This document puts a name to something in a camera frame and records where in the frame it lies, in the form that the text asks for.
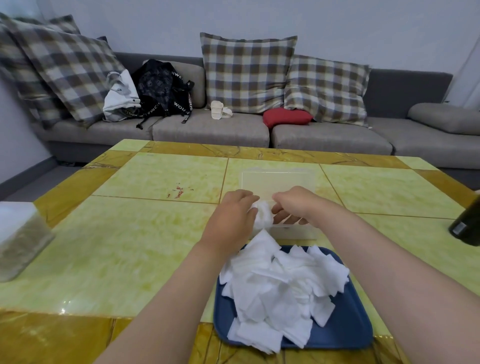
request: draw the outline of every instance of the forearm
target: forearm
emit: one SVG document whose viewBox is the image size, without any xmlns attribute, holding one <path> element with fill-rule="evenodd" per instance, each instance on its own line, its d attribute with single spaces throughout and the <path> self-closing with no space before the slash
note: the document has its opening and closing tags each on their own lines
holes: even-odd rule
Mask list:
<svg viewBox="0 0 480 364">
<path fill-rule="evenodd" d="M 149 304 L 96 364 L 187 363 L 222 255 L 196 244 Z"/>
<path fill-rule="evenodd" d="M 480 362 L 478 296 L 333 202 L 319 200 L 309 221 L 330 240 L 413 363 Z"/>
</svg>

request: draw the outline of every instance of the gray floor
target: gray floor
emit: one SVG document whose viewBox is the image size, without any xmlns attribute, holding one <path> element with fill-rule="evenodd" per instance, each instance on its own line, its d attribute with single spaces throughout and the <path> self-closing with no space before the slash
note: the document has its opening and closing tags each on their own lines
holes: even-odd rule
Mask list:
<svg viewBox="0 0 480 364">
<path fill-rule="evenodd" d="M 81 167 L 58 166 L 34 182 L 11 194 L 4 201 L 33 202 L 57 184 L 70 177 Z"/>
</svg>

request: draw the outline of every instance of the hand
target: hand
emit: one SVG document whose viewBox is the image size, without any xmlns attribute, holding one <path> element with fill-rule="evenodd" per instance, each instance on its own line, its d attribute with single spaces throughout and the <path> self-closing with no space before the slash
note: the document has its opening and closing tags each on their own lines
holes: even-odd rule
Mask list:
<svg viewBox="0 0 480 364">
<path fill-rule="evenodd" d="M 199 243 L 224 254 L 225 258 L 237 253 L 252 233 L 258 209 L 250 208 L 258 200 L 250 191 L 227 192 L 208 220 Z"/>
<path fill-rule="evenodd" d="M 308 224 L 309 215 L 313 210 L 315 202 L 321 197 L 306 188 L 295 186 L 285 192 L 277 192 L 272 196 L 276 204 L 272 207 L 272 213 L 275 215 L 274 224 L 279 224 L 284 219 L 284 224 L 300 225 Z"/>
</svg>

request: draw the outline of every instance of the person's left hand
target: person's left hand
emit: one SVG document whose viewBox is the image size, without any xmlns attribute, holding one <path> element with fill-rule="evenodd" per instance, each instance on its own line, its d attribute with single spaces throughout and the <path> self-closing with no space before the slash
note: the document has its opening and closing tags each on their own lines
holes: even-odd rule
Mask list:
<svg viewBox="0 0 480 364">
<path fill-rule="evenodd" d="M 208 220 L 199 243 L 225 258 L 237 253 L 252 233 L 258 209 L 250 207 L 258 200 L 250 191 L 227 192 Z"/>
</svg>

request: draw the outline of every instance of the black backpack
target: black backpack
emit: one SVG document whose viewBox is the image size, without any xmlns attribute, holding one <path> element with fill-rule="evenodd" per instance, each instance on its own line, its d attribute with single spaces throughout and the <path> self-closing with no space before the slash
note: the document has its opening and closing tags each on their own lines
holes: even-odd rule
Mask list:
<svg viewBox="0 0 480 364">
<path fill-rule="evenodd" d="M 169 62 L 148 60 L 132 74 L 132 80 L 140 98 L 140 108 L 133 112 L 124 109 L 130 118 L 143 118 L 142 124 L 151 116 L 184 115 L 182 123 L 186 123 L 192 113 L 190 91 L 195 83 L 184 83 L 182 76 Z"/>
</svg>

